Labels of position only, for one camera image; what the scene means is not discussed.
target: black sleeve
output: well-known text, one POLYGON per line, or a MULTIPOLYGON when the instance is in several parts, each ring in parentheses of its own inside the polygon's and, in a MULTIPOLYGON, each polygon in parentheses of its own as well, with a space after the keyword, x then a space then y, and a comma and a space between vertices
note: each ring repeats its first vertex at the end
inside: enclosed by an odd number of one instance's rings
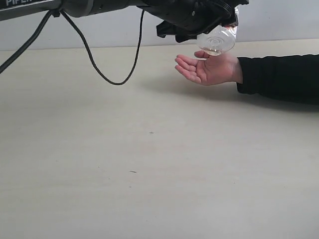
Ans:
POLYGON ((319 99, 319 55, 239 58, 243 84, 238 92, 305 102, 319 99))

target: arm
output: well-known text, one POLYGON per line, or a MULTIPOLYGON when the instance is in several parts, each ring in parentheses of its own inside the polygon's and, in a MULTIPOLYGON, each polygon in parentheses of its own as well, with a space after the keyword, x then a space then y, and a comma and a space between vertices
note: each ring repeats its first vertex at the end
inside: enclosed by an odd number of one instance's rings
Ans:
POLYGON ((319 55, 239 58, 243 94, 304 102, 319 99, 319 55))

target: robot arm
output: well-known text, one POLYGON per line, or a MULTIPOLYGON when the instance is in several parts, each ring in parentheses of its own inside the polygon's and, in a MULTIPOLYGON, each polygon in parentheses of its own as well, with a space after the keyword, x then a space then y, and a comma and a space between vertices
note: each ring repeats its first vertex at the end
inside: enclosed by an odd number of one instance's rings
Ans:
POLYGON ((161 18, 157 35, 177 42, 196 39, 218 25, 237 22, 234 8, 249 0, 0 0, 0 21, 52 9, 84 17, 137 6, 161 18))

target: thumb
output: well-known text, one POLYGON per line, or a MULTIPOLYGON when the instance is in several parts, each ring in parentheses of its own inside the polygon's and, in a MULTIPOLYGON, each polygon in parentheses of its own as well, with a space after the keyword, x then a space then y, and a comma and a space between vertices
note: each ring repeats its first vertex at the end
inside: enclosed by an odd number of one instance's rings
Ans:
POLYGON ((196 51, 196 52, 195 52, 195 56, 196 56, 197 58, 205 58, 205 59, 208 59, 208 58, 210 57, 210 55, 207 54, 207 53, 204 52, 204 51, 196 51))

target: finger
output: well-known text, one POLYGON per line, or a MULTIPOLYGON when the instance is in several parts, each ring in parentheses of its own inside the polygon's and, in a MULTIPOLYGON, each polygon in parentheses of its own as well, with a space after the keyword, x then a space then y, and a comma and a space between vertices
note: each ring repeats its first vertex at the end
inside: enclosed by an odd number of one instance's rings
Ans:
POLYGON ((192 59, 192 58, 190 58, 188 56, 184 56, 184 55, 177 55, 177 58, 182 59, 184 62, 186 62, 190 66, 197 66, 197 63, 198 63, 198 60, 192 59))
POLYGON ((197 58, 205 58, 205 59, 208 59, 208 58, 210 57, 210 55, 207 54, 207 53, 204 52, 204 51, 196 51, 196 52, 195 52, 195 56, 196 56, 197 58))
POLYGON ((191 73, 190 71, 182 68, 181 66, 175 66, 175 69, 180 72, 186 79, 201 84, 201 79, 196 75, 196 72, 191 73))
POLYGON ((175 61, 178 63, 178 65, 180 65, 182 68, 188 70, 188 71, 196 71, 196 67, 195 66, 191 66, 188 65, 186 62, 184 62, 182 59, 180 58, 176 58, 175 61))

